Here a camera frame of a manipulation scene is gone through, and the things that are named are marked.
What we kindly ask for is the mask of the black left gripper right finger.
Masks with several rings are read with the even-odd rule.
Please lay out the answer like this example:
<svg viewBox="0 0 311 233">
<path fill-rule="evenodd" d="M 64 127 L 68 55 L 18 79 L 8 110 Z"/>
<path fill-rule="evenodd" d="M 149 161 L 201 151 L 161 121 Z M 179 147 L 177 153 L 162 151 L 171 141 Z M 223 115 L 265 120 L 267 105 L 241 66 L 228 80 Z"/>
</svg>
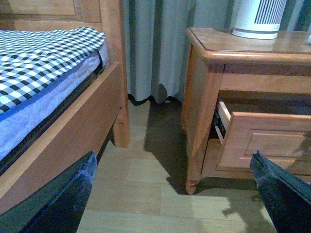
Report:
<svg viewBox="0 0 311 233">
<path fill-rule="evenodd" d="M 265 158 L 258 150 L 250 169 L 278 233 L 311 231 L 311 185 Z"/>
</svg>

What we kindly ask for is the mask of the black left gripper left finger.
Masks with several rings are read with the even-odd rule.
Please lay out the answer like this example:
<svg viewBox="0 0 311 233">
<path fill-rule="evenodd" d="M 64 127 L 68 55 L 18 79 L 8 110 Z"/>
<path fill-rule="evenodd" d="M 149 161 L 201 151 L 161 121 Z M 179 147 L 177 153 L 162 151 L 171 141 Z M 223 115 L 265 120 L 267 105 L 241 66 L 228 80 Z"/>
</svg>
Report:
<svg viewBox="0 0 311 233">
<path fill-rule="evenodd" d="M 27 199 L 0 216 L 2 233 L 75 233 L 97 168 L 88 152 Z"/>
</svg>

